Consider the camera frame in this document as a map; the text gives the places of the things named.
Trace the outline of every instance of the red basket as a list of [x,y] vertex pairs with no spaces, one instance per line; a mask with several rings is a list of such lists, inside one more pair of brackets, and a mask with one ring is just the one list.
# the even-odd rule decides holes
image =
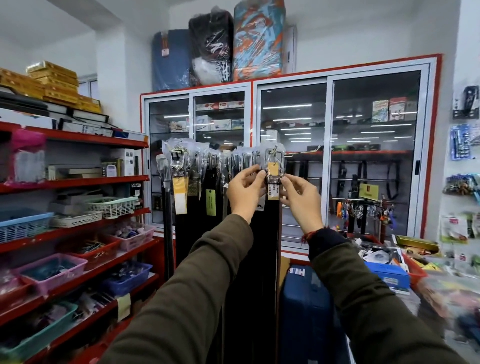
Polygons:
[[101,243],[104,243],[105,246],[85,254],[72,253],[72,251],[76,251],[76,248],[81,246],[87,239],[88,237],[84,236],[82,239],[78,239],[74,242],[62,243],[57,247],[57,250],[77,258],[86,259],[88,263],[85,266],[85,271],[92,270],[116,258],[120,239],[103,234],[99,234],[97,239]]
[[14,290],[0,294],[0,311],[9,308],[16,303],[22,303],[28,294],[28,291],[33,287],[33,284],[24,277],[18,277],[22,285]]
[[408,270],[410,271],[408,275],[410,276],[410,286],[412,288],[416,288],[418,282],[422,278],[428,276],[427,272],[425,272],[421,267],[418,266],[417,263],[413,261],[408,255],[403,254],[403,260],[405,260],[405,264],[408,266]]

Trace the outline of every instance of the plastic basket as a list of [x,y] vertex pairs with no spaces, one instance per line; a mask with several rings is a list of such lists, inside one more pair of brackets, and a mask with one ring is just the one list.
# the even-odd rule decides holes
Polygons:
[[120,249],[123,250],[124,252],[129,252],[130,250],[135,249],[140,245],[151,241],[153,239],[153,234],[155,232],[155,226],[134,223],[134,222],[130,224],[133,225],[135,228],[144,228],[145,232],[143,232],[142,234],[132,236],[131,238],[128,238],[128,239],[123,239],[121,237],[112,235],[114,234],[115,230],[121,229],[122,227],[121,225],[116,225],[113,228],[113,230],[109,230],[110,236],[120,240]]
[[40,213],[29,208],[0,211],[0,243],[45,232],[52,216],[53,212]]
[[408,275],[410,276],[410,286],[413,288],[416,288],[418,282],[422,278],[425,278],[428,276],[427,272],[425,272],[421,267],[418,266],[417,263],[415,263],[412,258],[410,258],[406,254],[402,254],[403,259],[405,260],[405,264],[408,266]]
[[67,332],[73,323],[73,314],[78,306],[69,302],[61,302],[60,304],[68,309],[68,313],[64,317],[22,341],[20,345],[13,349],[0,347],[0,362],[2,362],[1,358],[3,357],[22,363],[42,351],[50,345],[53,340]]
[[115,296],[121,297],[131,292],[134,288],[140,286],[148,279],[148,274],[150,273],[150,269],[152,269],[152,266],[150,264],[138,262],[137,264],[144,267],[142,273],[137,274],[136,276],[131,277],[122,283],[115,282],[110,278],[106,279],[103,282],[105,288]]
[[103,197],[87,202],[88,211],[100,211],[104,218],[117,218],[122,215],[133,214],[138,197]]
[[78,216],[55,215],[50,220],[50,226],[54,228],[73,228],[74,226],[89,224],[102,219],[102,212],[92,212]]
[[78,247],[78,245],[83,244],[83,242],[87,238],[88,237],[83,237],[82,239],[78,239],[73,242],[70,241],[62,243],[57,247],[57,250],[65,254],[87,260],[88,263],[85,265],[85,271],[92,270],[117,257],[117,250],[120,244],[120,240],[109,235],[98,236],[98,240],[101,243],[105,244],[105,246],[101,248],[95,249],[94,251],[85,254],[72,253],[72,251],[75,251],[75,248]]
[[9,308],[17,303],[22,303],[24,298],[27,296],[28,291],[33,288],[33,284],[27,281],[24,277],[19,277],[22,285],[15,288],[14,290],[0,294],[0,307]]
[[[68,270],[66,270],[62,273],[59,273],[56,276],[53,276],[49,279],[42,280],[42,281],[37,281],[35,279],[32,279],[32,278],[24,275],[24,273],[26,271],[28,271],[30,269],[33,269],[33,268],[36,268],[36,267],[39,267],[41,265],[47,264],[54,259],[66,259],[66,260],[68,260],[72,263],[75,263],[76,266],[74,266],[73,268],[68,269]],[[48,292],[51,291],[52,289],[54,289],[55,287],[58,287],[58,286],[62,285],[63,283],[68,282],[68,281],[82,275],[83,272],[84,272],[84,267],[85,267],[86,264],[87,264],[87,261],[85,259],[77,258],[77,257],[71,256],[71,255],[57,253],[57,254],[54,254],[54,255],[50,255],[46,258],[37,260],[33,263],[27,264],[26,266],[17,268],[17,269],[14,270],[14,272],[17,273],[17,274],[23,275],[23,277],[25,277],[25,279],[27,279],[27,281],[35,284],[36,289],[38,290],[38,292],[42,296],[47,296]]]

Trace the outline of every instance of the white plastic basket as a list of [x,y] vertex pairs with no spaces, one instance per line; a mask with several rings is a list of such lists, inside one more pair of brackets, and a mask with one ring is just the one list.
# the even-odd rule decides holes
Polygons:
[[91,212],[78,216],[55,215],[50,220],[50,226],[54,228],[73,228],[74,226],[89,224],[102,219],[102,212]]
[[135,212],[138,197],[103,197],[87,202],[88,211],[100,211],[104,218],[117,218]]

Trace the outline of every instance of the suitcase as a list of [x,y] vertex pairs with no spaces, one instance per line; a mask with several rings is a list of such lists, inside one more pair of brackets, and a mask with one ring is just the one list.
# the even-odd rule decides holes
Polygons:
[[312,267],[293,265],[288,270],[280,312],[281,364],[348,363],[332,297]]

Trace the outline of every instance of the black package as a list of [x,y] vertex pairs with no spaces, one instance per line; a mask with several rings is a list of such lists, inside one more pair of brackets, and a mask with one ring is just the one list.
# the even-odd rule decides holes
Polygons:
[[233,17],[214,7],[188,22],[192,45],[192,83],[212,85],[232,80]]

